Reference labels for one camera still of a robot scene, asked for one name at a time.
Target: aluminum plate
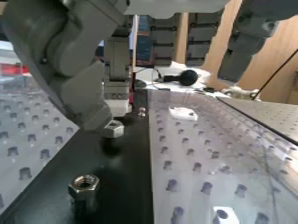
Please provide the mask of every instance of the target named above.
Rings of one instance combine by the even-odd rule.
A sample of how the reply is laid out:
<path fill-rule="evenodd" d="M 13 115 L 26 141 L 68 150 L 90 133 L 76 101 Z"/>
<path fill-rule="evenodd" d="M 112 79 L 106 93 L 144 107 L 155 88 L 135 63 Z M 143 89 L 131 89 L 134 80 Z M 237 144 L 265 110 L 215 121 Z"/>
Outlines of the aluminum plate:
<path fill-rule="evenodd" d="M 221 100 L 298 143 L 297 105 L 229 98 Z"/>
<path fill-rule="evenodd" d="M 0 214 L 78 129 L 33 77 L 0 76 Z"/>
<path fill-rule="evenodd" d="M 151 92 L 150 118 L 155 223 L 298 223 L 295 144 L 199 94 Z"/>

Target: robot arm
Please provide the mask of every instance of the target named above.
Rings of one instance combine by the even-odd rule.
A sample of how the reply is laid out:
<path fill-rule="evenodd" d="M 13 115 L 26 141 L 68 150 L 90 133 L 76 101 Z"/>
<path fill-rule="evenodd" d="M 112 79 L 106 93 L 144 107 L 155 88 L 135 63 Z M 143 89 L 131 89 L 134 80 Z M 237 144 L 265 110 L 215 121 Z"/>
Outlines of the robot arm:
<path fill-rule="evenodd" d="M 5 12 L 6 33 L 21 59 L 54 104 L 86 130 L 102 129 L 112 119 L 103 97 L 106 69 L 95 61 L 95 49 L 124 25 L 126 9 L 126 1 L 13 0 Z"/>
<path fill-rule="evenodd" d="M 154 46 L 160 53 L 156 63 L 168 64 L 178 30 L 178 16 L 170 17 L 176 12 L 191 12 L 187 61 L 203 64 L 227 2 L 10 0 L 5 29 L 21 59 L 60 111 L 86 130 L 102 130 L 112 119 L 110 99 L 128 105 L 130 17 L 126 14 L 152 15 Z M 276 31 L 279 20 L 296 15 L 297 9 L 297 0 L 244 1 L 220 79 L 239 82 L 253 55 Z M 95 60 L 102 40 L 107 42 L 106 66 Z"/>

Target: nut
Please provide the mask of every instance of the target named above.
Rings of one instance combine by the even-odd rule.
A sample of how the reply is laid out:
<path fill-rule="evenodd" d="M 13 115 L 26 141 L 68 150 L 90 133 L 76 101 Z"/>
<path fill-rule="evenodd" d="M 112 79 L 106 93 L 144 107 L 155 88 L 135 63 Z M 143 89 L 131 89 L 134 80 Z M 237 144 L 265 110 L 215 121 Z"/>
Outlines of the nut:
<path fill-rule="evenodd" d="M 124 125 L 120 121 L 111 121 L 103 130 L 106 138 L 119 138 L 124 135 Z"/>
<path fill-rule="evenodd" d="M 68 185 L 68 193 L 75 200 L 90 200 L 96 197 L 100 188 L 100 179 L 92 175 L 79 176 Z"/>

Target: black object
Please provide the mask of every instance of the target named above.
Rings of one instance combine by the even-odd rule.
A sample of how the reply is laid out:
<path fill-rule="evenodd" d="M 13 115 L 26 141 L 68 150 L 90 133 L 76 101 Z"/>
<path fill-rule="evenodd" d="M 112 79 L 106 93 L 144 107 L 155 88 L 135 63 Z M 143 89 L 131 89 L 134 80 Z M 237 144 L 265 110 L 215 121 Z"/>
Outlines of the black object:
<path fill-rule="evenodd" d="M 135 106 L 148 111 L 148 93 L 146 90 L 136 92 Z M 123 123 L 126 133 L 119 139 L 100 139 L 99 133 L 83 130 L 75 134 L 2 214 L 0 223 L 78 223 L 68 201 L 68 184 L 82 174 L 95 174 L 100 178 L 99 211 L 83 223 L 155 222 L 150 116 L 140 119 L 136 110 Z"/>
<path fill-rule="evenodd" d="M 166 75 L 164 82 L 178 81 L 183 86 L 192 86 L 199 80 L 199 74 L 193 70 L 185 70 L 179 76 Z"/>
<path fill-rule="evenodd" d="M 209 92 L 209 93 L 215 93 L 216 92 L 216 89 L 213 87 L 205 87 L 204 88 L 204 91 L 205 92 Z"/>
<path fill-rule="evenodd" d="M 256 96 L 253 97 L 253 100 L 256 100 L 256 98 L 259 97 L 260 93 L 263 92 L 263 90 L 265 89 L 265 87 L 268 86 L 268 84 L 271 83 L 273 78 L 276 77 L 277 73 L 283 70 L 283 68 L 287 66 L 287 64 L 289 63 L 289 61 L 292 60 L 292 58 L 296 56 L 297 53 L 298 53 L 298 49 L 296 49 L 296 51 L 293 52 L 291 57 L 287 59 L 284 64 L 279 67 L 277 71 L 273 73 L 273 75 L 271 76 L 269 80 L 265 82 L 264 86 L 261 87 L 260 91 L 257 92 Z"/>

